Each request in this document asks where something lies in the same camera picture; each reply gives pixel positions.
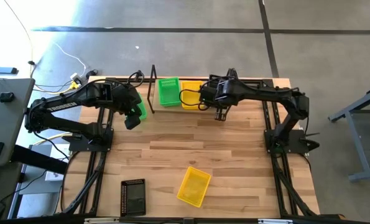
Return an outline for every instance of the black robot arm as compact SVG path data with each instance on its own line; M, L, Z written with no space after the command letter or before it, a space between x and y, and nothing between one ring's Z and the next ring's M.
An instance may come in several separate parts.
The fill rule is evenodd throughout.
M303 131L292 130L299 120L309 116L309 98L304 93L299 92L298 88L247 85L237 78L234 69L232 69L234 75L231 75L230 71L225 77L210 79L200 88L200 101L206 106L217 108L215 116L217 120L224 121L226 114L222 114L222 110L226 110L227 113L231 106L237 106L241 100L278 102L284 106L288 115L283 123L276 125L274 130L266 131L269 132L267 147L276 148L276 144L282 148L288 146L291 141L290 133L295 133L295 141L305 138ZM318 143L313 141L301 144L307 146L307 151L318 147Z
M95 80L72 93L34 100L25 112L25 128L30 133L39 133L46 129L69 131L82 134L89 142L100 143L104 138L101 124L78 123L57 118L52 113L75 106L103 107L125 114L127 116L125 125L127 129L132 129L140 123L139 117L142 113L137 106L140 102L138 92L129 83L121 83L113 79Z

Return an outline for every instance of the yellow plastic basket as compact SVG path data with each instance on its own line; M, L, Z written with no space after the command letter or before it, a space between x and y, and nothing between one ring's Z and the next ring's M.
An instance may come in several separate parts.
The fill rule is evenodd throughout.
M193 167L186 171L177 198L190 205L201 207L211 175Z
M181 81L180 87L181 90L200 90L200 86L203 84L203 81ZM200 94L195 93L192 91L183 91L181 94L181 99L183 102L193 105L193 104L199 104L200 102ZM187 106L182 103L182 108L185 110L198 110L198 105L195 106Z

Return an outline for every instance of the black metal frame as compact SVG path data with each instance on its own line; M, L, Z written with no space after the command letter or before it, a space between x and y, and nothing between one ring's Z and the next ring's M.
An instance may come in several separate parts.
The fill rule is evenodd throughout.
M31 149L15 145L11 155L12 162L21 162L30 166L46 169L58 174L64 174L67 163L59 159L55 159Z

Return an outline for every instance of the green plastic basket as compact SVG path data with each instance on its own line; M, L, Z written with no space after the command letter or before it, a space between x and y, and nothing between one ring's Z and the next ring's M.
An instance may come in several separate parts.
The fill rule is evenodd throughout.
M143 103L143 99L142 99L141 94L139 94L139 96L141 97L141 100L142 100L142 102L138 103L138 105L137 105L141 109L141 112L142 112L142 116L140 116L139 119L146 119L146 117L147 117L146 107L145 107L145 104Z
M162 106L178 106L179 100L179 78L159 79L159 99Z

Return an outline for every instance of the concrete floor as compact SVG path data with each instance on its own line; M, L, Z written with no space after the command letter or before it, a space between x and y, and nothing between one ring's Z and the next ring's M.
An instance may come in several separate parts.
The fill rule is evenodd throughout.
M219 27L262 28L257 0L202 1L9 1L27 27ZM271 29L370 29L370 0L265 0ZM9 11L0 3L0 14ZM4 26L22 31L14 18ZM142 34L142 33L31 33L35 61L42 57L34 78L39 84L59 84L81 65L50 43L58 42L102 75L128 75L157 66L159 75L225 74L235 67L241 77L271 77L263 34ZM23 49L22 58L28 59ZM370 222L370 180L350 183L348 175L361 171L345 120L331 124L327 116L370 90L370 35L272 35L279 75L290 78L311 101L309 133L320 142L310 153L313 181L322 213L342 213L350 220ZM23 59L12 63L23 66ZM32 100L42 95L34 92ZM60 114L78 119L80 110ZM46 131L49 136L54 131ZM24 131L21 145L36 138ZM55 200L33 195L40 203ZM26 200L20 216L43 215L29 210Z

